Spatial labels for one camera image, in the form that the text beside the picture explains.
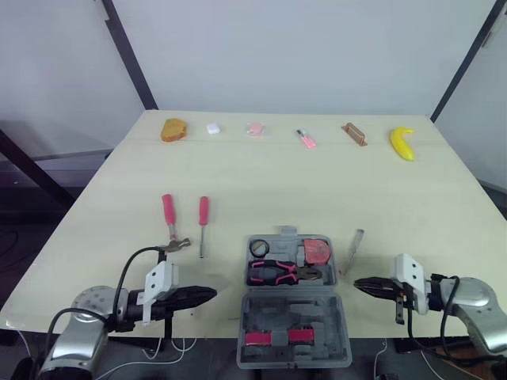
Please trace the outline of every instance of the gray tool case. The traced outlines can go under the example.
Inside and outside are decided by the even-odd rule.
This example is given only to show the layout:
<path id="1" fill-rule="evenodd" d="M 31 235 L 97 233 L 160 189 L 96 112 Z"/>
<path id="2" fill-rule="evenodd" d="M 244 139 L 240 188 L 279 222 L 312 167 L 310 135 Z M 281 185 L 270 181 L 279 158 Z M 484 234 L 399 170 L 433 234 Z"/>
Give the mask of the gray tool case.
<path id="1" fill-rule="evenodd" d="M 236 354 L 236 361 L 242 369 L 342 368 L 352 362 L 343 305 L 340 297 L 333 293 L 337 272 L 329 238 L 298 235 L 295 227 L 284 227 L 280 235 L 254 235 L 246 247 L 246 278 L 249 262 L 253 260 L 292 261 L 299 267 L 304 266 L 304 239 L 320 239 L 330 247 L 327 264 L 312 265 L 321 271 L 322 277 L 300 279 L 295 285 L 248 287 L 242 300 Z M 263 259 L 250 252 L 250 244 L 256 240 L 269 244 L 269 252 Z M 289 341 L 288 330 L 293 329 L 313 329 L 313 340 Z M 246 344 L 248 333 L 268 333 L 270 342 Z"/>

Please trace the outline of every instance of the white wall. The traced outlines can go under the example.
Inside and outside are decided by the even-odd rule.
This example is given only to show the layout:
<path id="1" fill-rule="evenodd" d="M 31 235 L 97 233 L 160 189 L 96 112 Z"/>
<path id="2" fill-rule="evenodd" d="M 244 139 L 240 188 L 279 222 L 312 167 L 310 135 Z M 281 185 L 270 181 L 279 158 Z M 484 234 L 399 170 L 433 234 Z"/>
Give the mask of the white wall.
<path id="1" fill-rule="evenodd" d="M 507 189 L 507 22 L 475 56 L 435 124 L 475 177 Z"/>
<path id="2" fill-rule="evenodd" d="M 116 0 L 159 108 L 431 115 L 494 0 Z"/>
<path id="3" fill-rule="evenodd" d="M 2 1 L 0 128 L 33 157 L 114 147 L 143 111 L 101 7 Z"/>

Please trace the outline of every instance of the hammer head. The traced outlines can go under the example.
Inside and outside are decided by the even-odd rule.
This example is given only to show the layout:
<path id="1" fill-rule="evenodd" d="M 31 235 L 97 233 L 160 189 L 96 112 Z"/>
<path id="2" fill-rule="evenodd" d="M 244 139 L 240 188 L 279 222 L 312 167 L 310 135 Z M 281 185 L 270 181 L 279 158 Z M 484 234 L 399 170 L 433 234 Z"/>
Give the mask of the hammer head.
<path id="1" fill-rule="evenodd" d="M 183 240 L 171 240 L 168 245 L 162 247 L 167 253 L 176 252 L 190 245 L 190 240 L 186 237 Z"/>

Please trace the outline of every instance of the black ring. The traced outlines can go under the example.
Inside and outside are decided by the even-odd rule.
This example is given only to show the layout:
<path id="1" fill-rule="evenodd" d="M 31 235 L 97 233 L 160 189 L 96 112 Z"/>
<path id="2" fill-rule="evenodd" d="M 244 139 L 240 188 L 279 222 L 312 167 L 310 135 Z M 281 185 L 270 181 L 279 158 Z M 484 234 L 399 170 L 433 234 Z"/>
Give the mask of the black ring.
<path id="1" fill-rule="evenodd" d="M 262 253 L 261 255 L 259 254 L 256 254 L 253 250 L 252 250 L 252 245 L 254 245 L 254 243 L 257 243 L 258 241 L 264 243 L 265 247 L 266 247 L 266 252 Z M 269 253 L 269 244 L 266 240 L 262 240 L 262 239 L 257 239 L 257 240 L 254 240 L 254 241 L 251 241 L 250 242 L 250 253 L 252 254 L 253 257 L 256 257 L 257 259 L 263 259 L 264 256 L 266 256 L 268 253 Z"/>

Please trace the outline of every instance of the white cable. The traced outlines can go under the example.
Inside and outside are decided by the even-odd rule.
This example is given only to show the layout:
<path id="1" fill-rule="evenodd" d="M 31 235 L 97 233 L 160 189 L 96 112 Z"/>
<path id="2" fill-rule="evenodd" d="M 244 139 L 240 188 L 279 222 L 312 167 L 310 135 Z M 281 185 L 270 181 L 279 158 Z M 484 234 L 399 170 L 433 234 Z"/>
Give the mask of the white cable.
<path id="1" fill-rule="evenodd" d="M 162 337 L 159 337 L 159 338 L 158 338 L 157 349 L 155 350 L 155 353 L 154 353 L 152 356 L 149 356 L 149 355 L 148 355 L 148 353 L 146 352 L 146 350 L 145 350 L 145 349 L 143 349 L 143 350 L 142 350 L 142 351 L 143 351 L 143 354 L 146 356 L 146 358 L 147 358 L 148 360 L 153 360 L 153 359 L 155 359 L 155 358 L 157 357 L 157 355 L 158 355 L 158 351 L 160 350 L 160 345 L 161 345 L 161 344 L 162 344 Z"/>
<path id="2" fill-rule="evenodd" d="M 442 378 L 434 369 L 433 367 L 431 367 L 431 365 L 429 364 L 429 361 L 426 359 L 426 356 L 425 356 L 425 353 L 423 351 L 421 351 L 421 356 L 422 358 L 425 360 L 426 362 L 426 365 L 428 366 L 428 368 L 433 372 L 433 374 L 435 376 L 437 376 L 440 380 L 445 380 L 444 378 Z"/>
<path id="3" fill-rule="evenodd" d="M 383 354 L 387 350 L 387 339 L 383 338 L 382 342 L 383 348 L 377 352 L 375 355 L 375 361 L 373 362 L 373 380 L 377 379 L 377 359 L 379 358 L 380 354 Z"/>
<path id="4" fill-rule="evenodd" d="M 26 351 L 29 354 L 29 357 L 32 357 L 32 353 L 30 352 L 29 342 L 26 341 L 25 336 L 23 335 L 23 333 L 21 331 L 19 331 L 19 330 L 16 330 L 16 331 L 19 334 L 19 336 L 21 337 L 21 340 L 23 340 L 23 343 L 25 344 Z"/>
<path id="5" fill-rule="evenodd" d="M 180 357 L 177 358 L 176 360 L 173 360 L 172 362 L 130 362 L 130 363 L 124 363 L 124 364 L 120 364 L 119 366 L 116 366 L 114 368 L 111 368 L 110 370 L 106 371 L 104 374 L 101 374 L 95 380 L 102 380 L 103 378 L 105 378 L 106 376 L 108 376 L 109 374 L 111 374 L 112 372 L 117 371 L 117 370 L 119 370 L 122 367 L 131 366 L 132 364 L 154 364 L 154 365 L 155 364 L 159 364 L 159 365 L 176 364 L 176 363 L 180 362 L 183 359 L 183 356 L 185 356 L 185 353 L 188 352 L 188 351 L 190 351 L 190 349 L 192 349 L 192 347 L 196 344 L 196 342 L 197 342 L 197 338 L 195 338 L 195 340 L 193 341 L 193 343 L 190 344 L 190 347 L 188 347 L 188 348 L 185 349 L 185 338 L 183 338 L 183 348 L 176 347 L 176 345 L 174 344 L 173 340 L 171 339 L 171 343 L 173 344 L 173 347 L 177 351 L 181 352 Z"/>
<path id="6" fill-rule="evenodd" d="M 437 376 L 440 380 L 444 380 L 444 379 L 443 379 L 443 378 L 442 378 L 442 377 L 441 377 L 441 376 L 440 376 L 440 375 L 439 375 L 439 374 L 438 374 L 438 373 L 437 373 L 437 372 L 436 372 L 436 371 L 435 371 L 435 370 L 431 367 L 431 365 L 429 364 L 429 361 L 428 361 L 428 359 L 426 358 L 426 355 L 424 354 L 424 352 L 423 352 L 423 351 L 421 351 L 421 355 L 422 355 L 422 358 L 425 360 L 426 365 L 427 365 L 427 366 L 428 366 L 428 368 L 429 368 L 429 369 L 433 372 L 433 374 L 434 374 L 435 376 Z M 477 375 L 475 375 L 475 374 L 471 374 L 470 372 L 466 372 L 463 368 L 459 368 L 459 367 L 453 366 L 453 365 L 451 365 L 451 364 L 448 364 L 448 365 L 449 365 L 449 366 L 454 367 L 455 369 L 457 369 L 457 370 L 459 370 L 459 371 L 461 371 L 461 372 L 463 372 L 464 374 L 468 374 L 468 375 L 470 375 L 472 378 L 477 378 L 478 380 L 482 380 L 482 378 L 480 378 L 479 376 L 477 376 Z"/>
<path id="7" fill-rule="evenodd" d="M 176 346 L 176 344 L 174 343 L 174 339 L 171 339 L 171 344 L 173 345 L 173 347 L 176 351 L 188 352 L 193 348 L 193 346 L 196 345 L 196 342 L 197 342 L 197 338 L 194 338 L 192 344 L 190 344 L 190 347 L 185 349 L 185 338 L 182 338 L 182 339 L 183 339 L 183 348 L 182 349 Z"/>

